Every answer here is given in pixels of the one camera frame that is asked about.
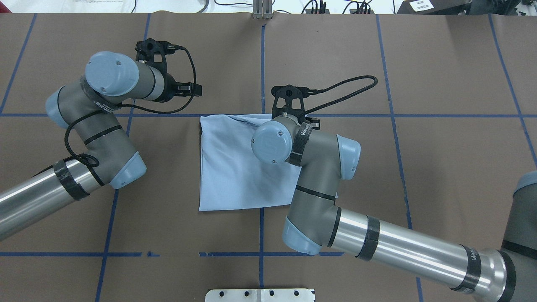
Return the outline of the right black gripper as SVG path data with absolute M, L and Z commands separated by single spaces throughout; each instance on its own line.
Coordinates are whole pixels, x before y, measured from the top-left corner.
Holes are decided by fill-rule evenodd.
M 308 118 L 307 122 L 312 126 L 314 130 L 320 130 L 321 120 L 318 118 Z

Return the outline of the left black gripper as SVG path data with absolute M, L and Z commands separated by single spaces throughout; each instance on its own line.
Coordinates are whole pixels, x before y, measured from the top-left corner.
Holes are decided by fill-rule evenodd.
M 170 101 L 173 97 L 200 97 L 203 95 L 203 88 L 195 83 L 178 83 L 173 76 L 166 74 L 164 77 L 164 88 L 161 94 L 161 103 Z

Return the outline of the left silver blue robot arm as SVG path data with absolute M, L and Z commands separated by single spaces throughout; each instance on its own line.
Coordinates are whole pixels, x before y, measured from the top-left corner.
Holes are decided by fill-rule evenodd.
M 98 52 L 84 74 L 46 101 L 48 117 L 65 129 L 69 157 L 1 193 L 1 239 L 22 231 L 50 214 L 103 187 L 122 188 L 146 173 L 146 165 L 115 111 L 137 99 L 167 102 L 173 97 L 199 97 L 196 80 L 180 83 L 167 73 L 165 60 L 152 62 L 138 54 Z

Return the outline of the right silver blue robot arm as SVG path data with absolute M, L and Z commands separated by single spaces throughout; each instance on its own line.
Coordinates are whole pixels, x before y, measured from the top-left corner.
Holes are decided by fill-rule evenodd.
M 337 206 L 340 181 L 357 169 L 361 146 L 354 140 L 280 115 L 255 130 L 251 148 L 263 163 L 301 168 L 282 233 L 293 250 L 316 255 L 326 246 L 479 302 L 535 302 L 535 171 L 518 180 L 500 249 L 477 250 Z

